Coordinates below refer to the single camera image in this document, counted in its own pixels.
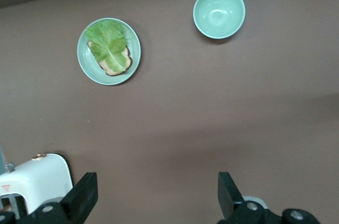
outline plate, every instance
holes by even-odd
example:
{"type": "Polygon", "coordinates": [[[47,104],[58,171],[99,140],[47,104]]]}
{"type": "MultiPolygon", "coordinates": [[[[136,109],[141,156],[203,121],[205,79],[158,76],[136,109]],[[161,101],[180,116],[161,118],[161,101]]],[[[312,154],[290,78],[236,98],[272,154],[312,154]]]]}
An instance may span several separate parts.
{"type": "Polygon", "coordinates": [[[80,67],[87,75],[87,77],[102,85],[118,85],[129,79],[137,70],[141,58],[141,46],[139,38],[132,27],[130,27],[127,23],[120,19],[105,17],[92,22],[84,29],[78,41],[77,54],[80,67]],[[127,47],[130,50],[130,57],[132,58],[132,65],[121,75],[108,76],[106,72],[99,66],[90,48],[87,45],[89,39],[85,35],[86,29],[101,20],[114,20],[116,22],[119,22],[121,23],[124,30],[124,34],[127,40],[127,47]]]}

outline brown table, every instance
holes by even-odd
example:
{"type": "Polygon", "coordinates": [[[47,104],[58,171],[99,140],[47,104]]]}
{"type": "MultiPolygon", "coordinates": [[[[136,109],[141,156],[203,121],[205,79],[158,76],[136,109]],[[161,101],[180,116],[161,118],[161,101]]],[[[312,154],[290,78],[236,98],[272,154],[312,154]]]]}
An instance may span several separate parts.
{"type": "Polygon", "coordinates": [[[217,174],[281,214],[337,224],[339,0],[244,0],[242,28],[211,40],[195,0],[0,0],[1,144],[17,164],[67,157],[96,171],[87,223],[216,223],[217,174]],[[138,34],[142,60],[119,86],[76,54],[92,21],[138,34]]]}

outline bowl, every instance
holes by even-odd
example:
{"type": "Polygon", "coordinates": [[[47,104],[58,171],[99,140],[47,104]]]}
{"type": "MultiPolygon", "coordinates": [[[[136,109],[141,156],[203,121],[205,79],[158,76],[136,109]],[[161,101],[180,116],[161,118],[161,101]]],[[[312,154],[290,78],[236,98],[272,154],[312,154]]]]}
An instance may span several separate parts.
{"type": "Polygon", "coordinates": [[[106,17],[92,22],[83,30],[78,41],[77,55],[80,67],[87,75],[87,77],[102,85],[117,85],[129,79],[137,70],[141,57],[140,41],[135,31],[127,23],[120,19],[106,17]],[[99,66],[99,64],[95,60],[90,48],[87,45],[89,39],[85,34],[86,29],[101,20],[114,20],[116,22],[119,22],[122,25],[124,34],[126,36],[127,47],[130,50],[132,64],[128,70],[117,76],[109,76],[106,74],[106,72],[99,66]]]}
{"type": "Polygon", "coordinates": [[[243,0],[197,0],[193,8],[194,23],[199,31],[213,39],[236,33],[245,20],[243,0]]]}

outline bolt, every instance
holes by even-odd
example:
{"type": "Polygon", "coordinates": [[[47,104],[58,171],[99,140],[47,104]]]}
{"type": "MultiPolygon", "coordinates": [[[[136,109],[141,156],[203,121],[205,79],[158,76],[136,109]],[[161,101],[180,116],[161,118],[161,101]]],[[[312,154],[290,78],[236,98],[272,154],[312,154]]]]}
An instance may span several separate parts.
{"type": "Polygon", "coordinates": [[[51,210],[53,210],[53,205],[47,205],[44,208],[42,208],[43,212],[50,212],[51,210]]]}
{"type": "Polygon", "coordinates": [[[7,169],[9,173],[13,172],[15,170],[15,164],[13,162],[8,162],[5,168],[7,169]]]}
{"type": "Polygon", "coordinates": [[[32,160],[39,160],[39,159],[45,158],[46,156],[47,154],[38,153],[35,157],[32,158],[32,160]]]}
{"type": "Polygon", "coordinates": [[[258,206],[255,203],[252,203],[252,202],[247,203],[247,208],[249,208],[252,211],[258,210],[258,206]]]}
{"type": "Polygon", "coordinates": [[[293,218],[295,218],[296,220],[303,220],[304,217],[302,216],[302,214],[298,211],[291,211],[291,216],[293,218]]]}

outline lettuce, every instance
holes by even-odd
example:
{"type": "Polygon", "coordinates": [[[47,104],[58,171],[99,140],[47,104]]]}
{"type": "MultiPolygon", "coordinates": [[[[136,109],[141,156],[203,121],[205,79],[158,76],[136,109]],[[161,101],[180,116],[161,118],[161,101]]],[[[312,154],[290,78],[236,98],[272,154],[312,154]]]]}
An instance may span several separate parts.
{"type": "Polygon", "coordinates": [[[85,30],[85,35],[89,39],[88,46],[95,60],[108,75],[119,75],[130,67],[132,59],[119,22],[109,19],[98,21],[85,30]]]}

